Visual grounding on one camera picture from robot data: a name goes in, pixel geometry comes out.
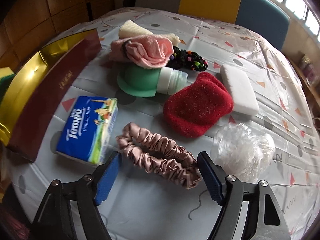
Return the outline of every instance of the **crumpled plastic wrap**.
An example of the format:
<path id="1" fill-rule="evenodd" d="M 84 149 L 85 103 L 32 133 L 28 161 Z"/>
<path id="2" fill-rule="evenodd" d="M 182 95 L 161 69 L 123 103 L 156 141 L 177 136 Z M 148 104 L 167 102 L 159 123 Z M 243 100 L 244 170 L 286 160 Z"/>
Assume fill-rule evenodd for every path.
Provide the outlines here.
<path id="1" fill-rule="evenodd" d="M 215 135 L 210 157 L 227 175 L 235 175 L 243 182 L 256 183 L 270 165 L 275 150 L 270 134 L 252 131 L 243 123 L 229 123 Z"/>

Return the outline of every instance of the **pink satin scrunchie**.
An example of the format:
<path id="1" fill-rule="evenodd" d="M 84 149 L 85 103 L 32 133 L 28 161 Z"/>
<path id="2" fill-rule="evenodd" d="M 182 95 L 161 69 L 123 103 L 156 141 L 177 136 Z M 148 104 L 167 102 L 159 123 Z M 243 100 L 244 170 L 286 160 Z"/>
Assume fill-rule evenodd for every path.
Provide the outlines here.
<path id="1" fill-rule="evenodd" d="M 113 61 L 130 62 L 147 68 L 161 68 L 167 65 L 174 53 L 172 42 L 161 35 L 140 35 L 113 41 L 109 58 Z"/>
<path id="2" fill-rule="evenodd" d="M 135 146 L 133 138 L 149 150 L 161 152 L 168 159 L 157 159 L 143 152 L 139 146 Z M 178 146 L 172 139 L 162 137 L 158 133 L 153 134 L 130 122 L 123 128 L 122 135 L 117 136 L 116 140 L 125 156 L 140 169 L 145 168 L 147 173 L 159 173 L 165 179 L 181 184 L 187 189 L 195 187 L 201 180 L 196 160 L 192 154 L 184 147 Z"/>

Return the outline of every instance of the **red fabric object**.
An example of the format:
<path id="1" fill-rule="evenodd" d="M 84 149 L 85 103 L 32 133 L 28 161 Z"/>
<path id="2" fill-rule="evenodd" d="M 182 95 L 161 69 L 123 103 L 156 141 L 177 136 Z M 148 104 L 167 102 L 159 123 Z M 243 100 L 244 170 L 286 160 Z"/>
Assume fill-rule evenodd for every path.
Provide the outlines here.
<path id="1" fill-rule="evenodd" d="M 219 118 L 233 109 L 233 100 L 223 84 L 208 72 L 164 104 L 164 119 L 179 134 L 195 138 L 203 135 Z"/>

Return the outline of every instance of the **white patterned tablecloth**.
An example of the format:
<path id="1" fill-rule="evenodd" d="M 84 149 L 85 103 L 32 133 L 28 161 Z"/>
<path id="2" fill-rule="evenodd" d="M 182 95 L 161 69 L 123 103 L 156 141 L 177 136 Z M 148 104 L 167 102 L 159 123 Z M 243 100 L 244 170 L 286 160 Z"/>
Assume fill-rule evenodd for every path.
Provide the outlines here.
<path id="1" fill-rule="evenodd" d="M 217 74 L 222 64 L 244 70 L 260 107 L 258 115 L 247 117 L 232 112 L 222 117 L 203 136 L 188 139 L 173 132 L 162 115 L 167 95 L 136 98 L 116 84 L 117 69 L 110 68 L 106 54 L 118 39 L 119 27 L 128 19 L 153 33 L 175 33 L 180 49 L 192 50 Z M 99 95 L 118 98 L 119 114 L 110 144 L 129 122 L 176 140 L 196 157 L 210 152 L 217 129 L 228 122 L 246 123 L 269 133 L 276 145 L 273 161 L 260 179 L 267 180 L 283 210 L 291 238 L 300 239 L 318 214 L 319 137 L 301 84 L 286 58 L 264 38 L 241 26 L 188 17 L 146 8 L 121 8 L 61 33 L 64 36 L 97 28 L 103 50 L 74 81 L 53 116 L 43 138 L 37 160 L 32 164 L 10 166 L 17 196 L 32 221 L 41 199 L 53 179 L 78 180 L 94 168 L 54 154 L 55 145 L 77 96 Z M 197 72 L 188 72 L 188 82 Z M 76 206 L 75 225 L 79 239 L 85 239 Z M 246 216 L 244 203 L 234 239 L 241 238 Z M 113 239 L 207 239 L 220 207 L 211 200 L 204 182 L 185 190 L 156 174 L 147 174 L 124 160 L 106 201 L 99 206 L 102 219 Z"/>

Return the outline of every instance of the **scrunchie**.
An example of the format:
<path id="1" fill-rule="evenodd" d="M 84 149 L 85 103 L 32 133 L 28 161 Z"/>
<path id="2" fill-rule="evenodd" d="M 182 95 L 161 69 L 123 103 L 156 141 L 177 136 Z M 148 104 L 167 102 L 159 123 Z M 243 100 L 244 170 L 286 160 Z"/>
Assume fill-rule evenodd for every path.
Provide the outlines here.
<path id="1" fill-rule="evenodd" d="M 161 152 L 168 159 L 157 159 L 143 152 L 139 146 L 135 146 L 132 139 L 147 147 L 151 151 Z M 147 173 L 158 173 L 175 184 L 181 184 L 189 189 L 195 187 L 201 180 L 196 166 L 196 160 L 184 147 L 178 146 L 172 139 L 151 133 L 130 122 L 123 130 L 122 135 L 116 137 L 117 143 L 125 156 L 133 161 L 133 164 L 144 168 Z"/>

